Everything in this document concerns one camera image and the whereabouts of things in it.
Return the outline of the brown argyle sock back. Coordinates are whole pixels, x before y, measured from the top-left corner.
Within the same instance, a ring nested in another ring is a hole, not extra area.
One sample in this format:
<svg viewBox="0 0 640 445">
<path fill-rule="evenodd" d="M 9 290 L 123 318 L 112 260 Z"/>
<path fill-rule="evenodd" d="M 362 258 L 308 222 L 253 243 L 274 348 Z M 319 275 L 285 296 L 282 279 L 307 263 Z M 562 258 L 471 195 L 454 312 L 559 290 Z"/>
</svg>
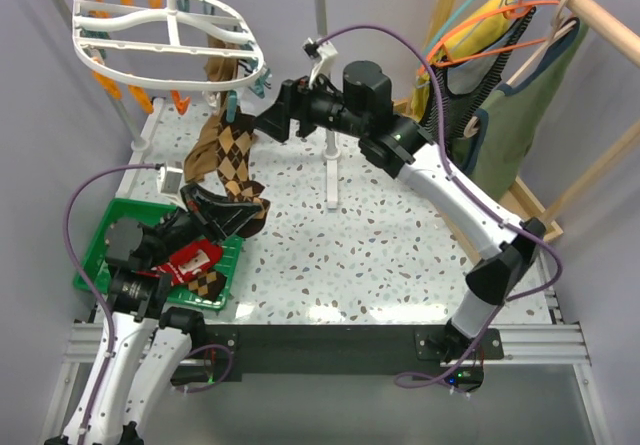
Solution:
<svg viewBox="0 0 640 445">
<path fill-rule="evenodd" d="M 264 227 L 270 209 L 270 201 L 261 196 L 265 187 L 250 177 L 249 158 L 254 139 L 254 116 L 237 112 L 229 122 L 222 116 L 216 156 L 217 175 L 228 198 L 234 202 L 251 203 L 261 206 L 237 235 L 247 239 L 258 234 Z"/>
</svg>

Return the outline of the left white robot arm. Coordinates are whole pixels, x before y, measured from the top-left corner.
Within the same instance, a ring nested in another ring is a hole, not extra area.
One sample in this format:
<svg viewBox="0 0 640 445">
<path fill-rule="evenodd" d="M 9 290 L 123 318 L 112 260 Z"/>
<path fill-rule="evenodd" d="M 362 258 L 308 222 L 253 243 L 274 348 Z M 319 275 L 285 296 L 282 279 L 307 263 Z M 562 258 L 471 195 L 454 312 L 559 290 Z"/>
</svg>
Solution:
<svg viewBox="0 0 640 445">
<path fill-rule="evenodd" d="M 123 217 L 104 234 L 108 292 L 96 358 L 79 403 L 51 444 L 140 444 L 151 414 L 180 362 L 207 348 L 202 313 L 167 308 L 172 275 L 163 265 L 203 239 L 218 245 L 263 208 L 232 201 L 197 184 L 180 191 L 181 205 L 148 225 Z"/>
</svg>

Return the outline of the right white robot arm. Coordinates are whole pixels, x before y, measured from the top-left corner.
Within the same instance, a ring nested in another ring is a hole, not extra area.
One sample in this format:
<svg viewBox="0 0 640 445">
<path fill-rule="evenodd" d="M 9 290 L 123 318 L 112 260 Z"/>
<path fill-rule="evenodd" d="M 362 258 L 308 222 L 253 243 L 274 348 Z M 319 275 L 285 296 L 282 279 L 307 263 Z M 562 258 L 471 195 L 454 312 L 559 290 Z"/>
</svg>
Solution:
<svg viewBox="0 0 640 445">
<path fill-rule="evenodd" d="M 288 140 L 293 121 L 301 138 L 319 127 L 354 137 L 370 164 L 456 223 L 480 255 L 445 334 L 448 351 L 466 358 L 480 347 L 490 318 L 534 263 L 545 228 L 537 219 L 521 220 L 457 174 L 424 127 L 394 112 L 391 88 L 390 79 L 371 61 L 348 64 L 342 88 L 322 74 L 286 80 L 255 126 L 280 143 Z"/>
</svg>

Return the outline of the brown argyle sock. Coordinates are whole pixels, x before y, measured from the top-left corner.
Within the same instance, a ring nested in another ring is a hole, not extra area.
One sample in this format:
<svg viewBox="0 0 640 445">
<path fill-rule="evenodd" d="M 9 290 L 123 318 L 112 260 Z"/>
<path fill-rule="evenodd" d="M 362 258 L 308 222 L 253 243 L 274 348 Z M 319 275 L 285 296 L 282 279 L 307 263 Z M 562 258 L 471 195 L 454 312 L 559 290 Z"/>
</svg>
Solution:
<svg viewBox="0 0 640 445">
<path fill-rule="evenodd" d="M 227 283 L 227 277 L 215 268 L 200 274 L 186 284 L 187 289 L 200 298 L 215 302 Z"/>
<path fill-rule="evenodd" d="M 258 234 L 264 227 L 270 209 L 270 201 L 261 196 L 265 187 L 250 177 L 249 158 L 254 139 L 254 116 L 237 112 L 229 122 L 222 116 L 216 156 L 217 175 L 228 198 L 234 202 L 251 203 L 261 206 L 237 235 L 247 239 Z"/>
</svg>

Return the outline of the red christmas sock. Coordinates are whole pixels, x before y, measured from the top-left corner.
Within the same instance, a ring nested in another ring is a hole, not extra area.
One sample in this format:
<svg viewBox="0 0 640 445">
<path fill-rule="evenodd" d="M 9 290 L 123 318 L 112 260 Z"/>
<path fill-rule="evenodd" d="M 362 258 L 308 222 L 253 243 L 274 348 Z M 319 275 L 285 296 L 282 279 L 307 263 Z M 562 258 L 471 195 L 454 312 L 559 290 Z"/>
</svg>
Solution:
<svg viewBox="0 0 640 445">
<path fill-rule="evenodd" d="M 154 266 L 151 273 L 156 276 L 169 274 L 174 286 L 183 285 L 209 271 L 222 256 L 223 248 L 220 245 L 200 239 L 171 254 Z"/>
</svg>

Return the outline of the brown argyle sock front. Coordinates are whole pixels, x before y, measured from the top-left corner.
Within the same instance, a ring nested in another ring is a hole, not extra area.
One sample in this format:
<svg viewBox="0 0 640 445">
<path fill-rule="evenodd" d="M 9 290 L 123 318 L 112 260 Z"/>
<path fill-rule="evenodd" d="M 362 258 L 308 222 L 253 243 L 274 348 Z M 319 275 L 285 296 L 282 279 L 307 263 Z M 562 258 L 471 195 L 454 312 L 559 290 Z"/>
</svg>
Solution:
<svg viewBox="0 0 640 445">
<path fill-rule="evenodd" d="M 227 283 L 227 277 L 215 268 L 200 274 L 186 284 L 187 289 L 200 298 L 215 302 Z"/>
</svg>

